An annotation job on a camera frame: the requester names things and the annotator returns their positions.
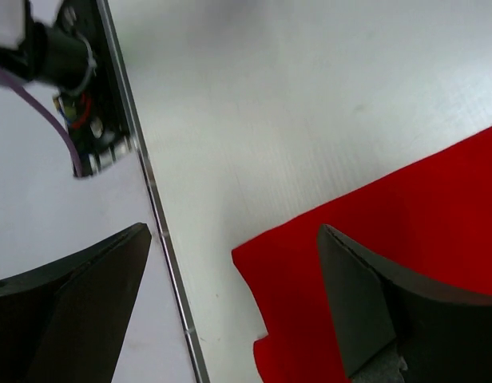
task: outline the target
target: folded cloth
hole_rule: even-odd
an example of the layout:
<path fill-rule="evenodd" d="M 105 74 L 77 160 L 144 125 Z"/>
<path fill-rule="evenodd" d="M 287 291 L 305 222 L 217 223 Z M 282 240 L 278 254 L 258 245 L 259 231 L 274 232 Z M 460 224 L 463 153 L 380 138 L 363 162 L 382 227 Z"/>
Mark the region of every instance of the folded cloth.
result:
<path fill-rule="evenodd" d="M 421 274 L 492 294 L 492 128 L 232 252 L 268 331 L 253 348 L 265 383 L 347 381 L 317 254 L 323 223 Z"/>

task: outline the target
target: white surface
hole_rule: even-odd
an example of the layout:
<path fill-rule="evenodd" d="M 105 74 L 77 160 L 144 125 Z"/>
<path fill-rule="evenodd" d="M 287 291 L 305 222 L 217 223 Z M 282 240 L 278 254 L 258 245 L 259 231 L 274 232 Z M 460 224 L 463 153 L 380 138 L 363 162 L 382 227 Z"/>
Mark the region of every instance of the white surface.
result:
<path fill-rule="evenodd" d="M 24 0 L 0 0 L 0 48 L 17 49 L 25 22 Z"/>
<path fill-rule="evenodd" d="M 492 0 L 110 0 L 213 383 L 265 329 L 230 250 L 492 125 Z"/>
<path fill-rule="evenodd" d="M 56 2 L 37 0 L 38 16 Z M 53 89 L 30 86 L 48 108 Z M 12 92 L 0 89 L 0 279 L 99 242 L 136 222 L 155 233 L 138 158 L 132 154 L 91 180 L 71 176 L 69 154 L 52 129 Z M 194 381 L 158 237 L 149 260 L 114 383 Z"/>

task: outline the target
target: black cylinder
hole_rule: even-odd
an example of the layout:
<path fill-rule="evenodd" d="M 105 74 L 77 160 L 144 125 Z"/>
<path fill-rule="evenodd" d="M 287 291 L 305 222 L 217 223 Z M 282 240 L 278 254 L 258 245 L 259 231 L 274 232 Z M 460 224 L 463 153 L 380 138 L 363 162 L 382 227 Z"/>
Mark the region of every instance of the black cylinder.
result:
<path fill-rule="evenodd" d="M 63 89 L 77 88 L 88 67 L 88 50 L 79 38 L 35 23 L 36 80 Z"/>

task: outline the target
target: metal edge trim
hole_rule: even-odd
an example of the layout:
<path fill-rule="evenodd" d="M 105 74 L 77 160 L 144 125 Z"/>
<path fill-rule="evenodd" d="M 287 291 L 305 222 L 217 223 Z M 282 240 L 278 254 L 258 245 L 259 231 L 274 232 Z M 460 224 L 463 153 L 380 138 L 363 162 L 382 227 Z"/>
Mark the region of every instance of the metal edge trim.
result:
<path fill-rule="evenodd" d="M 150 162 L 145 138 L 143 136 L 143 132 L 141 131 L 139 117 L 137 115 L 136 106 L 134 105 L 129 79 L 127 78 L 127 74 L 125 72 L 125 63 L 118 45 L 118 38 L 111 16 L 111 9 L 109 8 L 109 3 L 107 0 L 97 0 L 97 7 L 104 26 L 113 67 L 118 75 L 118 86 L 120 88 L 120 96 L 127 118 L 127 124 L 130 128 L 132 128 L 131 130 L 133 136 L 136 137 L 138 143 L 138 156 L 140 158 L 145 183 L 149 192 L 150 203 L 152 205 L 153 214 L 156 220 L 158 231 L 157 234 L 161 239 L 163 252 L 165 253 L 165 259 L 168 265 L 175 298 L 177 300 L 179 315 L 181 316 L 185 340 L 188 345 L 189 356 L 191 357 L 195 378 L 198 383 L 210 383 L 204 355 L 202 353 L 199 338 L 196 334 L 196 329 L 192 319 L 188 297 L 185 293 L 184 284 L 182 282 L 177 257 L 175 256 L 172 240 L 169 235 L 165 213 L 162 209 L 161 198 L 157 190 L 157 184 L 153 174 L 153 168 Z"/>

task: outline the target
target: red fabric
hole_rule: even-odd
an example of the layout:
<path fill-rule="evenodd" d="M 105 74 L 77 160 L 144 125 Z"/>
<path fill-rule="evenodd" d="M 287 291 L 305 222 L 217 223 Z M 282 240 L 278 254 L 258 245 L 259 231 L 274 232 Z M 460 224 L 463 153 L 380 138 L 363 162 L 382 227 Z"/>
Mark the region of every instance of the red fabric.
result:
<path fill-rule="evenodd" d="M 266 383 L 342 383 L 316 235 L 331 224 L 419 273 L 492 294 L 492 128 L 263 233 L 232 252 L 268 336 Z"/>

